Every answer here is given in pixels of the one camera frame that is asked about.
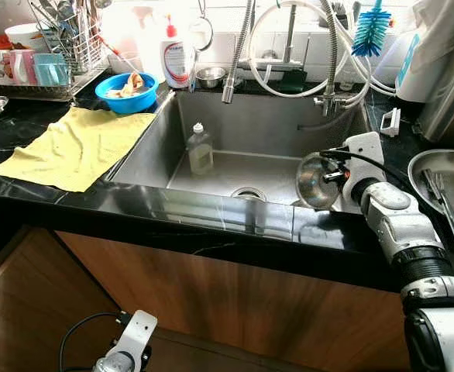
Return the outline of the white dish soap pump bottle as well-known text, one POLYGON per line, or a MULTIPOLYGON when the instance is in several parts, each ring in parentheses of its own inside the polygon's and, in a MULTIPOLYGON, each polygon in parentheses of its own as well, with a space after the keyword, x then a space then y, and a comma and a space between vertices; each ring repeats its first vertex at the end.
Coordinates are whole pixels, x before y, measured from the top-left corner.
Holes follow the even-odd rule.
POLYGON ((178 31, 173 15, 167 13, 164 18, 164 36, 159 45, 164 81, 171 88, 189 88, 192 79, 192 47, 189 46, 187 36, 178 31))

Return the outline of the teal cup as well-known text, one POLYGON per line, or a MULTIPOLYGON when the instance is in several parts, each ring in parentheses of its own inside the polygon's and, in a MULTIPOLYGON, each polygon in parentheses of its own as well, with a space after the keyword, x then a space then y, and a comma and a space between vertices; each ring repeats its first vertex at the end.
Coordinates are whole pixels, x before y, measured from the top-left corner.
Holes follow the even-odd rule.
POLYGON ((33 54, 33 70, 39 86, 65 86, 69 84, 69 67, 61 53, 33 54))

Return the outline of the pink mug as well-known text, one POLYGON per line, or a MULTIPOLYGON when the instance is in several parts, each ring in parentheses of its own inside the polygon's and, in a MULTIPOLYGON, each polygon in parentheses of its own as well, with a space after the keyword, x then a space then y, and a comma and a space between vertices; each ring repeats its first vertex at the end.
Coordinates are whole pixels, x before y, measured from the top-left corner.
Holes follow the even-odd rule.
POLYGON ((35 50, 11 50, 10 67, 15 85, 38 85, 35 68, 33 67, 33 56, 35 50))

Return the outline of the yellow dish cloth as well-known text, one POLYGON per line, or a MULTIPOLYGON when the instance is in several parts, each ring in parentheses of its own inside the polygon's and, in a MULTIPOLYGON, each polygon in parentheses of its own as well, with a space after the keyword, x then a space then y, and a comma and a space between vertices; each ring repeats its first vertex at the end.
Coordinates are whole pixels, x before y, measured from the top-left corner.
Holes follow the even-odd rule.
POLYGON ((130 153, 156 118, 71 107, 28 146, 0 163, 0 176, 70 192, 85 192, 130 153))

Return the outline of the shiny steel bowl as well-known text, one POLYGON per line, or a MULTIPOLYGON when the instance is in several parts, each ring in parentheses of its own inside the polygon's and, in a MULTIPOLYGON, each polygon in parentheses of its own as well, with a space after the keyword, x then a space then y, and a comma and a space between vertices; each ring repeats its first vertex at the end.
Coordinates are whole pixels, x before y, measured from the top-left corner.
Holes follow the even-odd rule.
POLYGON ((319 152, 310 153, 297 167, 297 194, 309 208, 329 209, 340 196, 340 189, 324 184, 324 166, 339 164, 319 152))

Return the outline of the sink drain strainer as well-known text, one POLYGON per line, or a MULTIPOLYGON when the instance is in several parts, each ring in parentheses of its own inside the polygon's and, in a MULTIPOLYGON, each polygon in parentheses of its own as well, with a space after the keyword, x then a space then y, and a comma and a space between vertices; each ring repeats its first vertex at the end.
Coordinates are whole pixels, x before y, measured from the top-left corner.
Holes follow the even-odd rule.
POLYGON ((230 194, 231 198, 241 198, 245 201, 258 201, 258 202, 268 202, 267 195, 265 192, 259 191, 259 189, 251 187, 242 187, 234 189, 230 194))

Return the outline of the hanging steel strainer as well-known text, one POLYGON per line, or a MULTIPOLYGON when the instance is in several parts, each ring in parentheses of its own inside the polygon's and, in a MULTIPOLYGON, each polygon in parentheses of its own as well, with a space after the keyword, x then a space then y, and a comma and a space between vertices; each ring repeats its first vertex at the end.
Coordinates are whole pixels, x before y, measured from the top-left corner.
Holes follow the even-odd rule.
POLYGON ((198 14, 188 22, 193 50, 205 52, 212 46, 214 36, 212 21, 207 18, 206 0, 198 1, 198 14))

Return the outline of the steel flexible tap pipe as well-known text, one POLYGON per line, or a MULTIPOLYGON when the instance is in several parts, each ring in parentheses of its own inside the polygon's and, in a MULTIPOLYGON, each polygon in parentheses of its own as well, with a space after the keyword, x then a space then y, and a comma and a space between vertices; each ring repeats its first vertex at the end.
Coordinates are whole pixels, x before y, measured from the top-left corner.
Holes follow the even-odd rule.
POLYGON ((329 0, 319 0, 322 4, 323 17, 325 18, 328 39, 330 42, 329 51, 329 65, 326 74, 326 79, 323 81, 323 92, 319 97, 318 104, 322 107, 322 114, 325 119, 331 117, 333 113, 336 101, 335 101, 335 86, 336 86, 336 74, 339 65, 339 49, 341 45, 341 39, 339 36, 338 29, 341 26, 340 21, 336 17, 336 13, 331 6, 329 0))

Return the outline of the white kettle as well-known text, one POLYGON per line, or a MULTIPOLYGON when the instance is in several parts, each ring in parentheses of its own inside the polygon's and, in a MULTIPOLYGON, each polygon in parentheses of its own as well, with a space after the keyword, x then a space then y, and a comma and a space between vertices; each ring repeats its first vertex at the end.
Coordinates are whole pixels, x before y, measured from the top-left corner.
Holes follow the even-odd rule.
POLYGON ((454 51, 454 0, 421 0, 414 5, 418 32, 408 44, 396 79, 404 102, 427 102, 454 51))

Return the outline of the tall steel appliance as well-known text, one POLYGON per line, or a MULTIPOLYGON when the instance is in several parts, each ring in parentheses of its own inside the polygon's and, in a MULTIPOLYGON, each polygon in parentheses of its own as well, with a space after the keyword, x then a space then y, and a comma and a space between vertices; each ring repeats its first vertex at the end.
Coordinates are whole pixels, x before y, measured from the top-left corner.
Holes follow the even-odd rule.
POLYGON ((439 20, 430 35, 451 47, 438 71, 429 68, 437 78, 432 91, 414 124, 414 130, 426 142, 454 149, 454 0, 441 0, 439 20))

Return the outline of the blue bottle brush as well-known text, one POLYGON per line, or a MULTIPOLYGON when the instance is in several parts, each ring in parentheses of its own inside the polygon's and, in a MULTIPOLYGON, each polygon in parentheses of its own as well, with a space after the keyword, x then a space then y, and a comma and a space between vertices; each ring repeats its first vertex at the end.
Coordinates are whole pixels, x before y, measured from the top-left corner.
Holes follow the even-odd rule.
POLYGON ((382 53, 391 22, 391 14, 382 4, 383 0, 375 0, 371 10, 359 15, 352 46, 355 57, 378 57, 382 53))

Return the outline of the clear plastic bottle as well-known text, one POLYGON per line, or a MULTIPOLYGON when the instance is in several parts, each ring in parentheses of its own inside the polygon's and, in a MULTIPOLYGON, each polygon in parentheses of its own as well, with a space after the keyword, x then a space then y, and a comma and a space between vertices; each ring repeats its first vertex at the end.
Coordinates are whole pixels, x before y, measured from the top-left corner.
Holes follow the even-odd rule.
POLYGON ((187 139, 189 169, 195 176, 202 176, 213 169, 212 135, 201 122, 192 126, 192 132, 187 139))

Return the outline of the stainless steel sink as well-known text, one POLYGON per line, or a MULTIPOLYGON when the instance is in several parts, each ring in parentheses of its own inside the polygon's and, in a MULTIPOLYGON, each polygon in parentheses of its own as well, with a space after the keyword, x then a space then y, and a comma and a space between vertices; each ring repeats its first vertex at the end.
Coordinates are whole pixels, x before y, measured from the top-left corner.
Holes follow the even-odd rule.
POLYGON ((156 118, 108 178, 217 196, 251 187, 265 192, 269 202, 291 205, 298 199, 299 160, 369 131, 361 106, 325 119, 320 106, 306 98, 234 95, 225 104, 217 91, 177 91, 157 107, 156 118), (214 167, 202 176, 191 173, 187 155, 196 122, 212 135, 214 167))

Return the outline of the blue plastic bowl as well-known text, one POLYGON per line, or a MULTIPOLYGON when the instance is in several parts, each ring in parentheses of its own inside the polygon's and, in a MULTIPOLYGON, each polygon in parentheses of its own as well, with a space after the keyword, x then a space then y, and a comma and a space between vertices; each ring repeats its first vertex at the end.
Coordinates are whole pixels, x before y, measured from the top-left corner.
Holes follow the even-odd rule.
POLYGON ((107 106, 117 114, 134 114, 143 112, 149 109, 150 106, 156 104, 157 93, 156 90, 160 86, 159 82, 152 74, 146 72, 141 73, 143 79, 143 92, 139 95, 132 97, 110 97, 108 92, 118 88, 123 88, 128 79, 130 78, 131 72, 124 72, 124 74, 117 74, 114 77, 107 77, 103 81, 99 82, 94 88, 96 95, 107 103, 107 106))

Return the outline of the small steel cup bowl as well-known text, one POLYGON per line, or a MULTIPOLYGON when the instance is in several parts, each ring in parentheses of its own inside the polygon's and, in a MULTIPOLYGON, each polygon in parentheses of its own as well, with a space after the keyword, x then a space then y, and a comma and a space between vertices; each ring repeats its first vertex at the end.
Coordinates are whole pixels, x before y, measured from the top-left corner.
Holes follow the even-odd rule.
POLYGON ((203 67, 194 74, 196 88, 219 88, 223 85, 227 71, 224 67, 203 67))

